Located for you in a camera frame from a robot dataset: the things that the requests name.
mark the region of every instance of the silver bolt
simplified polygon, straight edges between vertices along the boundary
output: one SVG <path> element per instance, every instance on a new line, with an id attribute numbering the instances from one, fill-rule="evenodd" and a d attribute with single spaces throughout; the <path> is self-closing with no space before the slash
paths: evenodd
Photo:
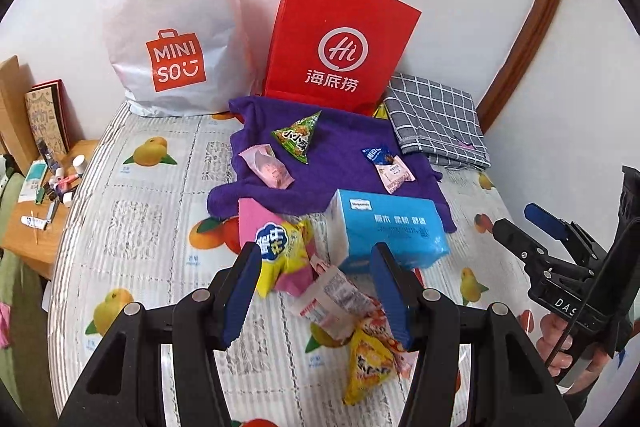
<path id="1" fill-rule="evenodd" d="M 501 302 L 494 302 L 491 305 L 491 309 L 496 315 L 504 316 L 507 313 L 509 313 L 509 309 L 507 308 L 507 305 L 502 304 Z"/>
<path id="2" fill-rule="evenodd" d="M 439 301 L 440 300 L 440 292 L 438 290 L 434 290 L 433 288 L 427 288 L 424 292 L 422 292 L 422 297 L 426 301 Z"/>
<path id="3" fill-rule="evenodd" d="M 140 304 L 137 302 L 130 302 L 126 306 L 124 306 L 124 314 L 125 315 L 135 315 L 140 311 Z"/>
<path id="4" fill-rule="evenodd" d="M 200 288 L 191 294 L 191 298 L 196 302 L 204 302 L 209 298 L 210 295 L 211 294 L 209 293 L 209 290 Z"/>

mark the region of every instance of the white circle logo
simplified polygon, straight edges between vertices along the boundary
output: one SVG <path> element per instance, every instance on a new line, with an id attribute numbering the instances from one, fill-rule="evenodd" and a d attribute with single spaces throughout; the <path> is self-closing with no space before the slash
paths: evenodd
<path id="1" fill-rule="evenodd" d="M 320 61 L 334 71 L 353 71 L 368 53 L 369 44 L 362 32 L 346 26 L 331 30 L 318 44 Z"/>

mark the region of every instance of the wooden table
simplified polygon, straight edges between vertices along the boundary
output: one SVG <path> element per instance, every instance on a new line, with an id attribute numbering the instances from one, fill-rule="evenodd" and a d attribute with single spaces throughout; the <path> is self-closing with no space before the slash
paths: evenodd
<path id="1" fill-rule="evenodd" d="M 71 165 L 76 156 L 84 154 L 88 162 L 97 145 L 98 140 L 81 140 L 76 143 L 62 160 L 66 175 L 70 176 L 76 173 L 76 170 Z M 49 210 L 49 203 L 50 200 L 46 196 L 42 204 L 35 204 L 33 201 L 16 203 L 4 232 L 4 237 L 0 241 L 0 247 L 19 255 L 26 265 L 30 266 L 45 279 L 51 280 L 53 263 L 58 254 L 58 245 L 66 226 L 66 216 L 68 216 L 69 208 L 66 208 L 62 202 L 59 204 L 56 215 L 52 222 L 47 225 L 47 228 L 45 230 L 37 230 L 37 245 L 33 235 L 34 229 L 20 222 L 22 216 L 31 216 L 32 211 L 34 217 L 44 219 Z"/>

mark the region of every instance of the purple towel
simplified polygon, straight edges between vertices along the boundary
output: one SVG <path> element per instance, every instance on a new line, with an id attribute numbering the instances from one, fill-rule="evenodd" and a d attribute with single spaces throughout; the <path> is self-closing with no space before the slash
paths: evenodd
<path id="1" fill-rule="evenodd" d="M 386 193 L 376 168 L 362 154 L 362 149 L 383 144 L 394 155 L 401 154 L 388 120 L 262 96 L 230 100 L 229 109 L 244 117 L 244 129 L 231 136 L 234 154 L 231 165 L 238 174 L 238 181 L 210 191 L 207 210 L 211 216 L 219 219 L 237 216 L 239 198 L 254 198 L 275 214 L 300 216 L 324 212 L 338 188 Z M 283 149 L 271 131 L 287 127 L 319 110 L 322 114 L 306 152 L 309 163 L 304 165 Z M 295 179 L 289 188 L 267 187 L 238 155 L 260 143 L 271 144 L 277 158 L 287 166 Z M 394 194 L 433 200 L 445 232 L 455 232 L 449 204 L 438 186 L 442 174 L 431 169 L 424 154 L 411 154 L 402 159 L 416 181 L 405 182 Z"/>

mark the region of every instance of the brown wooden door frame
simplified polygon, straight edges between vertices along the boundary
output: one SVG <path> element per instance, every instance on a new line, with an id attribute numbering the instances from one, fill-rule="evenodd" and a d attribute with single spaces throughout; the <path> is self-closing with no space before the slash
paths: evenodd
<path id="1" fill-rule="evenodd" d="M 478 120 L 483 132 L 492 126 L 518 87 L 545 38 L 559 4 L 560 0 L 534 1 L 504 65 L 478 104 Z"/>

